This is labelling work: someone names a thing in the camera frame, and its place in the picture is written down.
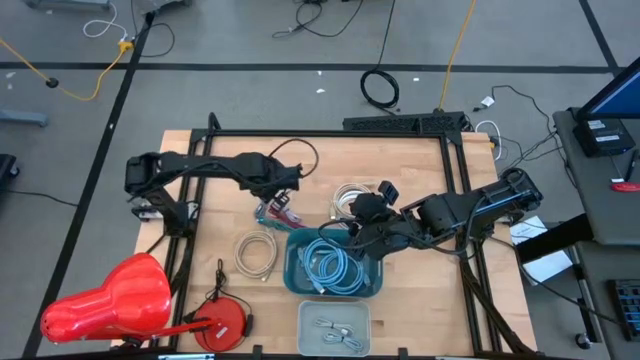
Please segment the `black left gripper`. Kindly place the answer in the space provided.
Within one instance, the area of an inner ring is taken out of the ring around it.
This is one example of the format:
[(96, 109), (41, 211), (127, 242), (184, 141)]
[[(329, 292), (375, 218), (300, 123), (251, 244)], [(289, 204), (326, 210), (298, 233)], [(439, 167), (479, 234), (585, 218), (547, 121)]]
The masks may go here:
[(286, 190), (299, 189), (302, 170), (301, 164), (284, 166), (278, 161), (268, 162), (260, 175), (251, 178), (251, 194), (260, 199), (274, 198), (272, 207), (281, 209), (283, 204), (287, 205), (291, 200)]

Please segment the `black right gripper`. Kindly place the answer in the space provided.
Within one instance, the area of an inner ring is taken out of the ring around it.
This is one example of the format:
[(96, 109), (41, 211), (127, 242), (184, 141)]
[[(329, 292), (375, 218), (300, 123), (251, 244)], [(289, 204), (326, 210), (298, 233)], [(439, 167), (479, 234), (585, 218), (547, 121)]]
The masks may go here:
[(396, 212), (381, 195), (374, 193), (359, 194), (349, 207), (354, 217), (349, 250), (364, 252), (380, 261), (383, 253), (415, 247), (416, 218), (411, 207)]

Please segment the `teal plastic bin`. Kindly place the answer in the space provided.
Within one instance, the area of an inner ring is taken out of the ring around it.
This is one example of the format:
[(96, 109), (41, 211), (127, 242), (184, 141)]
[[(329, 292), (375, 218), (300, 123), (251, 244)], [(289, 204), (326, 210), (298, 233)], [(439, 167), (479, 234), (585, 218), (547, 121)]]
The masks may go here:
[(343, 246), (346, 230), (315, 228), (293, 231), (286, 242), (283, 281), (293, 293), (308, 296), (369, 298), (383, 284), (381, 261), (365, 255), (358, 260)]

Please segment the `grey plastic tray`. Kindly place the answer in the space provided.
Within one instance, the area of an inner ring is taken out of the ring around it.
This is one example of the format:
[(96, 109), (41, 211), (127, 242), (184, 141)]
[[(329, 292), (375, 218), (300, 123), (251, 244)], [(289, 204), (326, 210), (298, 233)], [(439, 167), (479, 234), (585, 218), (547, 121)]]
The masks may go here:
[(297, 349), (304, 356), (365, 357), (372, 348), (371, 313), (362, 301), (303, 301)]

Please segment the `black perforated box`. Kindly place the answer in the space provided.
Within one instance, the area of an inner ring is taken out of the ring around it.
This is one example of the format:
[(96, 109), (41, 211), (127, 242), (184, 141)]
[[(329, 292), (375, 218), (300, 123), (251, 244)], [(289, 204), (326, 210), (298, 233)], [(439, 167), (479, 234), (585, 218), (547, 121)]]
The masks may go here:
[(444, 133), (461, 131), (464, 121), (463, 112), (353, 117), (343, 120), (343, 129), (364, 132)]

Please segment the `white paper sheet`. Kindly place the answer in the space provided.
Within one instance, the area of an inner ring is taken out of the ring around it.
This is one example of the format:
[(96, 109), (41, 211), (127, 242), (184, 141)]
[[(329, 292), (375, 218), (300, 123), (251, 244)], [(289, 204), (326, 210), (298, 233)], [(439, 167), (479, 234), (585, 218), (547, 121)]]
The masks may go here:
[[(510, 227), (511, 239), (516, 246), (523, 245), (547, 231), (547, 226), (543, 224), (538, 216), (524, 219), (522, 222)], [(530, 258), (524, 251), (519, 250), (518, 256), (527, 273), (539, 282), (545, 282), (573, 265), (570, 257), (563, 250), (538, 258)]]

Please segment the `red desk lamp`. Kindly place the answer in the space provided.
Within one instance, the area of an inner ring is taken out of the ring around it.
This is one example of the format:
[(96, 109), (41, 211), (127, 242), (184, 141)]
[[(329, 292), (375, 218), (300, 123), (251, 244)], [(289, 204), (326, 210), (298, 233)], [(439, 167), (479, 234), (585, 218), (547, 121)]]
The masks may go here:
[(254, 317), (248, 303), (222, 290), (222, 275), (218, 269), (212, 294), (181, 325), (169, 326), (169, 280), (155, 257), (138, 253), (116, 266), (100, 286), (49, 305), (40, 331), (53, 343), (121, 340), (133, 346), (191, 333), (209, 352), (230, 351), (249, 337)]

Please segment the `grey side desk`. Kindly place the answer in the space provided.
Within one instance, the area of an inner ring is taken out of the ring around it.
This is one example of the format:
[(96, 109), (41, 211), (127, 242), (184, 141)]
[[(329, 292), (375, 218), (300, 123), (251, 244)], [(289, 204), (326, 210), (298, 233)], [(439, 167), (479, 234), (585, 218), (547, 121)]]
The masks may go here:
[(632, 153), (589, 158), (573, 134), (576, 126), (573, 114), (556, 111), (552, 119), (594, 240), (603, 245), (640, 246), (640, 192), (616, 192), (611, 182), (624, 174)]

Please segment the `small black computer box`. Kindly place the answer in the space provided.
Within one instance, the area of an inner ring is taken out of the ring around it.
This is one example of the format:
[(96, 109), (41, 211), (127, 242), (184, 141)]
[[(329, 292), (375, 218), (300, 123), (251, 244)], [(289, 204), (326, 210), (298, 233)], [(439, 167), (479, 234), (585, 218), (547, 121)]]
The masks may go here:
[(587, 157), (621, 155), (636, 146), (620, 119), (580, 121), (573, 134)]

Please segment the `black keyboard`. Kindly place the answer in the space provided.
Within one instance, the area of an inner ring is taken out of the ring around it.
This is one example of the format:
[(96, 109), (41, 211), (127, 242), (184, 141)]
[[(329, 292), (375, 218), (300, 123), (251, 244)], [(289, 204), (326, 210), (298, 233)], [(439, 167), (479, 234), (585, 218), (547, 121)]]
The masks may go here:
[(640, 342), (640, 279), (608, 280), (607, 288), (625, 339)]

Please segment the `grey chair base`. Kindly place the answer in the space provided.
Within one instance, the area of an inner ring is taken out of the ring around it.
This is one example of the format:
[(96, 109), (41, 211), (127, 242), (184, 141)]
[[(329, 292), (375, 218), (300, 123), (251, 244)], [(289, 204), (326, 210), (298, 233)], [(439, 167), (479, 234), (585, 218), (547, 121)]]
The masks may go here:
[(0, 109), (0, 122), (15, 122), (46, 127), (48, 117), (42, 113)]

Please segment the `black pen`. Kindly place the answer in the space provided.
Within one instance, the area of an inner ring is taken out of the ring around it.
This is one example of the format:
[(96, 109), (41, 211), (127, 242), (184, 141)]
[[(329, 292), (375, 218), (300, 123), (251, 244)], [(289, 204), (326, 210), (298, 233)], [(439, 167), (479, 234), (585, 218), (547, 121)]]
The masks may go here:
[(631, 157), (631, 160), (629, 162), (629, 166), (628, 166), (627, 171), (625, 173), (625, 176), (623, 178), (625, 182), (629, 182), (629, 180), (631, 179), (631, 177), (632, 177), (632, 175), (634, 173), (635, 167), (636, 167), (636, 162), (638, 161), (639, 157), (640, 157), (640, 148), (636, 148), (632, 152), (632, 157)]

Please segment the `blue-screen monitor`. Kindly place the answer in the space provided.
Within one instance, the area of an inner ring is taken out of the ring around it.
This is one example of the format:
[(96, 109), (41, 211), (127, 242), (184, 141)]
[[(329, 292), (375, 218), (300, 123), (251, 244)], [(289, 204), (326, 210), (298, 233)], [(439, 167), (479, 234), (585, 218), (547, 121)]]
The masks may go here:
[(580, 119), (640, 118), (640, 57), (578, 110)]

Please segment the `black aluminium table frame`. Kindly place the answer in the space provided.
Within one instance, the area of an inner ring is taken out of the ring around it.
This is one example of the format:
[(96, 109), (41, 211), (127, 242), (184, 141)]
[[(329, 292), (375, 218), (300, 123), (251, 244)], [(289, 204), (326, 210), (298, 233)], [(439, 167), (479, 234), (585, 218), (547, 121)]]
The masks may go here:
[[(219, 156), (270, 153), (285, 165), (301, 164), (305, 176), (291, 197), (291, 206), (309, 226), (328, 219), (332, 195), (345, 183), (388, 180), (399, 190), (399, 204), (407, 205), (449, 188), (463, 192), (496, 179), (489, 140), (477, 133), (464, 134), (461, 145), (398, 136), (223, 133), (214, 137), (212, 151)], [(295, 353), (301, 297), (286, 288), (282, 269), (276, 268), (262, 281), (243, 276), (234, 265), (237, 241), (257, 229), (255, 198), (229, 180), (208, 180), (201, 191), (202, 211), (190, 275), (175, 298), (176, 305), (182, 313), (195, 309), (214, 286), (216, 268), (222, 267), (228, 290), (248, 301), (255, 316), (252, 333), (241, 351), (247, 353), (260, 346), (265, 354)], [(519, 339), (534, 347), (524, 288), (509, 241), (507, 227), (498, 226), (495, 239), (473, 256), (470, 266), (475, 274), (486, 275), (496, 308)], [(474, 339), (490, 350), (486, 313), (467, 314), (471, 298), (463, 287), (458, 260), (447, 251), (408, 249), (389, 255), (384, 261), (382, 288), (367, 301), (372, 353), (396, 355), (406, 349), (413, 356), (466, 356), (473, 351)]]

